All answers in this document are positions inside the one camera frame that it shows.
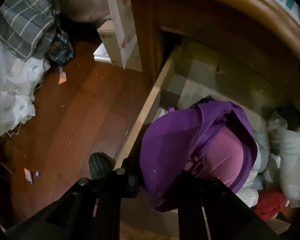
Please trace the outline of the purple underwear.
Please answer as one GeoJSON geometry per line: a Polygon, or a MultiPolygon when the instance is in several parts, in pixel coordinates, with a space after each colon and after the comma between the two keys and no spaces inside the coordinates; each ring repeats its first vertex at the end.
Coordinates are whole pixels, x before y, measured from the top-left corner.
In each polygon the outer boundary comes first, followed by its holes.
{"type": "Polygon", "coordinates": [[[147,128],[140,154],[142,187],[156,210],[183,171],[217,178],[237,193],[256,158],[253,130],[241,107],[230,101],[197,103],[171,110],[147,128]]]}

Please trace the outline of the wooden drawer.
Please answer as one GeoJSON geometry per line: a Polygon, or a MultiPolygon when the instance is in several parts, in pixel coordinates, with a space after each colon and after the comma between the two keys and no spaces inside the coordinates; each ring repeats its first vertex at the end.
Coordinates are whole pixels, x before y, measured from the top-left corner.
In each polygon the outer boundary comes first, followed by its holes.
{"type": "MultiPolygon", "coordinates": [[[[283,114],[300,119],[300,64],[295,59],[283,63],[250,65],[202,44],[186,41],[176,47],[159,74],[129,136],[117,156],[117,167],[125,158],[138,158],[143,134],[151,122],[167,112],[168,106],[189,108],[205,96],[231,101],[243,109],[253,131],[265,132],[270,110],[283,107],[283,114]]],[[[277,234],[251,212],[238,217],[236,211],[221,213],[221,223],[213,224],[230,234],[230,239],[277,239],[277,234]]],[[[177,212],[151,211],[150,202],[139,195],[123,200],[122,223],[134,230],[177,237],[177,212]]]]}

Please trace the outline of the black checked slipper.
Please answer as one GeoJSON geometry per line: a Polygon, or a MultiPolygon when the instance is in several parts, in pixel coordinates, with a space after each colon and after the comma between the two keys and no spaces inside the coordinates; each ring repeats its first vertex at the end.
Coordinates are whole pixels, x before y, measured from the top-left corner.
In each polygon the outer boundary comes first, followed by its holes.
{"type": "Polygon", "coordinates": [[[93,153],[89,157],[89,172],[92,180],[102,178],[113,170],[115,161],[103,152],[93,153]]]}

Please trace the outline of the red garment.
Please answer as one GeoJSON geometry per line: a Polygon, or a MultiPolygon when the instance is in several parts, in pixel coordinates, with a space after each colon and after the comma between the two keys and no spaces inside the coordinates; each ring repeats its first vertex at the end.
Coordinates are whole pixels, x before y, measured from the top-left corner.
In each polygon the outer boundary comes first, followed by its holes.
{"type": "Polygon", "coordinates": [[[262,220],[275,217],[286,206],[287,198],[281,191],[266,190],[258,192],[258,201],[251,209],[262,220]]]}

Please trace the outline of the small wrapper on floor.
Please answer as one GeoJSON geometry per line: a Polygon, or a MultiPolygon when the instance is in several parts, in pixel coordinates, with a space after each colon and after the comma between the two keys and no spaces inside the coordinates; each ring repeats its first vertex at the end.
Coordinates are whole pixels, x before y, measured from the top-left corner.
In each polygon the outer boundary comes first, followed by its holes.
{"type": "Polygon", "coordinates": [[[30,183],[34,184],[34,178],[40,178],[39,171],[31,172],[27,168],[24,168],[25,179],[30,183]]]}

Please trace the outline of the light grey garment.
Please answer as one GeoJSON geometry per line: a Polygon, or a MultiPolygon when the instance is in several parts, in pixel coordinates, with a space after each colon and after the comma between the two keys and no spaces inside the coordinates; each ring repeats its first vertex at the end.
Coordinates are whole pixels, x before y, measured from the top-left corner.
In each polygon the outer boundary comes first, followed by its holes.
{"type": "Polygon", "coordinates": [[[300,207],[300,126],[287,129],[280,118],[271,120],[267,137],[255,134],[262,172],[254,181],[258,190],[281,190],[291,207],[300,207]]]}

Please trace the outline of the orange snack wrapper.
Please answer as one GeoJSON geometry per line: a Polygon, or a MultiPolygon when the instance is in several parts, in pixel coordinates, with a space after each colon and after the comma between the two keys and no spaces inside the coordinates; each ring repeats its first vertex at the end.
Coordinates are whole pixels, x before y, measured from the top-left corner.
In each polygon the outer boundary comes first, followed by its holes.
{"type": "Polygon", "coordinates": [[[67,81],[66,72],[63,70],[63,68],[61,66],[59,66],[58,69],[59,69],[58,84],[61,85],[61,84],[65,83],[67,81]]]}

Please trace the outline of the white floral bedsheet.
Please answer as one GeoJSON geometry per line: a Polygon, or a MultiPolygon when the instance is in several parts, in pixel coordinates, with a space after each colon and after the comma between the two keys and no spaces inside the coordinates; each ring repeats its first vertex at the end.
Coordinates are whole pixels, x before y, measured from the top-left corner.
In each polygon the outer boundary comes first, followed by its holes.
{"type": "Polygon", "coordinates": [[[0,41],[0,136],[36,115],[34,91],[49,68],[45,58],[21,61],[0,41]]]}

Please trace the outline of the dark plastic bag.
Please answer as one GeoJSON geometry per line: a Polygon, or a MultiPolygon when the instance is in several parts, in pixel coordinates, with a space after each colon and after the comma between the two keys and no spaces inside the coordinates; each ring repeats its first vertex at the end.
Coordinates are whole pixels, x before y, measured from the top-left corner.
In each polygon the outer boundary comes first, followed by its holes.
{"type": "Polygon", "coordinates": [[[75,51],[69,41],[68,34],[60,28],[56,29],[48,56],[54,63],[61,67],[66,66],[75,57],[75,51]]]}

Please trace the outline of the brown cardboard box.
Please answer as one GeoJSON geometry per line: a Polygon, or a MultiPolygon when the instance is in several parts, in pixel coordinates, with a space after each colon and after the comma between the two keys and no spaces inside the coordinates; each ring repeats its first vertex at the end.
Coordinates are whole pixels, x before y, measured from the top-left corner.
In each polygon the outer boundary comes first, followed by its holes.
{"type": "Polygon", "coordinates": [[[94,52],[95,61],[111,63],[123,69],[142,72],[139,46],[136,37],[127,45],[128,48],[134,45],[130,55],[125,56],[119,48],[115,28],[111,20],[104,22],[97,31],[102,44],[94,52]]]}

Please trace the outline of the grey plaid blanket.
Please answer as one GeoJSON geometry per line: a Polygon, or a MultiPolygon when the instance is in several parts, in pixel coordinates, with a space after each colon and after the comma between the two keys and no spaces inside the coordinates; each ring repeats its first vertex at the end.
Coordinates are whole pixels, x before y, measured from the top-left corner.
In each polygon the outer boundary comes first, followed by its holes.
{"type": "Polygon", "coordinates": [[[41,58],[56,34],[59,0],[6,0],[0,7],[0,40],[22,61],[41,58]]]}

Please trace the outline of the white cardboard box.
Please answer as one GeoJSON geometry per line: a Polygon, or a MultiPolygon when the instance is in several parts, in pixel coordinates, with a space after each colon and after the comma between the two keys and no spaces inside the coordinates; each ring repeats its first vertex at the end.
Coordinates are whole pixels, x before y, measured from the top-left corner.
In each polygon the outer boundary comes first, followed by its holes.
{"type": "Polygon", "coordinates": [[[119,46],[120,62],[124,69],[134,69],[132,60],[138,43],[131,0],[108,0],[108,6],[119,46]]]}

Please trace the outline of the beige leaf-print curtain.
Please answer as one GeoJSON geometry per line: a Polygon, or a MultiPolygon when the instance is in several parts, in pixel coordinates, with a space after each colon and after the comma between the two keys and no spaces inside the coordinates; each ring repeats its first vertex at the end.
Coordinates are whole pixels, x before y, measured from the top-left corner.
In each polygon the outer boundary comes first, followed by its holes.
{"type": "Polygon", "coordinates": [[[61,12],[75,22],[103,23],[110,19],[108,0],[59,0],[61,12]]]}

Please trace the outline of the wooden nightstand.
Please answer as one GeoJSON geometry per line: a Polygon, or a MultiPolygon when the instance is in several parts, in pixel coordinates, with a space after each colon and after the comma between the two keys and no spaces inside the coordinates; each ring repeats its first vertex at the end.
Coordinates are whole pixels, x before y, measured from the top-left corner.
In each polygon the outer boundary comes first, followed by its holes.
{"type": "Polygon", "coordinates": [[[178,35],[256,69],[300,111],[300,22],[279,0],[130,0],[145,81],[152,87],[178,35]]]}

